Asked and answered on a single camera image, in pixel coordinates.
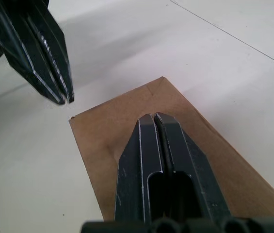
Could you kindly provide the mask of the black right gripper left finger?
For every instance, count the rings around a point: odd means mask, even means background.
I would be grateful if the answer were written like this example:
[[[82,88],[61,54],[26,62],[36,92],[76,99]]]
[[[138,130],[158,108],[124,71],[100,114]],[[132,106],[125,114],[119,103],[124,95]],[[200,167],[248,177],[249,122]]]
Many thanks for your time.
[[[169,155],[162,114],[140,117],[118,163],[116,221],[153,222],[170,216]]]

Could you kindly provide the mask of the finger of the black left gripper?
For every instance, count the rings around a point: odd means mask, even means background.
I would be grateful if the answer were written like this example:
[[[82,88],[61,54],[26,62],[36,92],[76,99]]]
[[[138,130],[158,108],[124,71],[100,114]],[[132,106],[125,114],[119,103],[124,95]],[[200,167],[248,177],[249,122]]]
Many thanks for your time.
[[[0,0],[0,51],[40,95],[57,105],[66,103],[52,82],[42,50],[26,22],[26,0]]]
[[[67,103],[74,101],[64,33],[48,10],[47,0],[26,1],[26,22],[42,50],[52,82]]]

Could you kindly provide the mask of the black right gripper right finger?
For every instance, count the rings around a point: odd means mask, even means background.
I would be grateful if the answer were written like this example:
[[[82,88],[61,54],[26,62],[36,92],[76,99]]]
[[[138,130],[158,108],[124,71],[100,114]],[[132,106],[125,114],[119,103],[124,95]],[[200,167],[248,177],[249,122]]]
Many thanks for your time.
[[[207,157],[172,116],[156,113],[168,217],[222,220],[231,213]]]

